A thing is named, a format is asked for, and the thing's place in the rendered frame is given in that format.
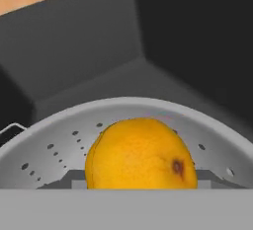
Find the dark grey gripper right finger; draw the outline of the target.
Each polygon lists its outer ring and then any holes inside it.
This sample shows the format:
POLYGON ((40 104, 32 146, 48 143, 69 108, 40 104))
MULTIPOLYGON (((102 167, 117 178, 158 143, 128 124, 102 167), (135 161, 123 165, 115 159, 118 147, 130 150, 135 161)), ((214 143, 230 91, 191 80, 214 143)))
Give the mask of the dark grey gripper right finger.
POLYGON ((199 189, 241 189, 241 186, 219 178, 210 170, 198 170, 199 189))

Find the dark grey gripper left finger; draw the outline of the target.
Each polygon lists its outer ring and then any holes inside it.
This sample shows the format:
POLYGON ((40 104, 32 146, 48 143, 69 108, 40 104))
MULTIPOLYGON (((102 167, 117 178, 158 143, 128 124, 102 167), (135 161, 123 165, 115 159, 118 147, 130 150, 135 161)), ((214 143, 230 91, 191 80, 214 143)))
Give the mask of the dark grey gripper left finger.
POLYGON ((75 188, 87 188, 83 170, 69 170, 61 179, 41 186, 41 189, 45 190, 71 190, 75 188))

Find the dark grey sink basin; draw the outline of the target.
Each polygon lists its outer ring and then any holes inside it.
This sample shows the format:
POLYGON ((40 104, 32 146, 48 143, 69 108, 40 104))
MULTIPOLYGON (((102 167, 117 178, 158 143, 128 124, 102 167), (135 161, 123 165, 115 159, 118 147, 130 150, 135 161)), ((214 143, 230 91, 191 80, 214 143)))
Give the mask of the dark grey sink basin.
POLYGON ((43 0, 0 16, 0 75, 13 125, 139 95, 253 142, 253 0, 43 0))

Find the orange tangerine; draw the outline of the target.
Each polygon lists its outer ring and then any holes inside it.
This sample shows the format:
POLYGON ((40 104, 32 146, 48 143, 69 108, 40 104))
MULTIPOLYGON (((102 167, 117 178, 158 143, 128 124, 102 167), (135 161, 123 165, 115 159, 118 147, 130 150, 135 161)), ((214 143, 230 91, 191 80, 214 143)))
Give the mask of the orange tangerine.
POLYGON ((190 151, 153 118, 121 120, 103 130, 86 156, 88 189, 176 190, 198 186, 190 151))

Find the grey metal colander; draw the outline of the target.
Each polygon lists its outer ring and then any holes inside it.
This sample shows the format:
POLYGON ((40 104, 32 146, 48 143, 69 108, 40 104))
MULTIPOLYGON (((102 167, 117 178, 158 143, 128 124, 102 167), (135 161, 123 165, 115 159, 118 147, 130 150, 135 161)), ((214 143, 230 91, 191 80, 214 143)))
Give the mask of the grey metal colander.
POLYGON ((66 109, 25 128, 0 147, 0 189, 38 189, 83 170, 103 128, 121 119, 152 117, 187 144, 197 170, 253 189, 253 143, 220 121, 167 101, 120 97, 66 109))

